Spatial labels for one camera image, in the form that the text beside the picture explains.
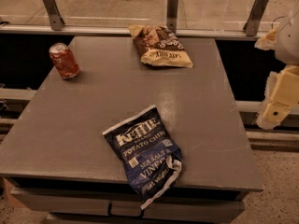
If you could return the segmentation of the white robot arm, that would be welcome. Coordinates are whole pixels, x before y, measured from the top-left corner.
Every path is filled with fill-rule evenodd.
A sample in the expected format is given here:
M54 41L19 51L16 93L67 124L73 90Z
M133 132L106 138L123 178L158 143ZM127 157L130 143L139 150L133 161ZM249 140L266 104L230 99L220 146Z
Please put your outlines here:
M299 3L296 3L279 27L273 28L254 45L275 52L286 66L271 72L266 80L264 100L257 125L265 130L277 127L299 103Z

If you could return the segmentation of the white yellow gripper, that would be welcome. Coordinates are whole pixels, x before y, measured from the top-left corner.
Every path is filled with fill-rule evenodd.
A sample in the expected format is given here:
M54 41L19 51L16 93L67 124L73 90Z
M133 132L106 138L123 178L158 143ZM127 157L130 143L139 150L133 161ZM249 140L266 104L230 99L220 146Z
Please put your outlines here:
M270 72L264 100L256 119L265 130L277 127L299 103L299 66L287 64L279 73Z

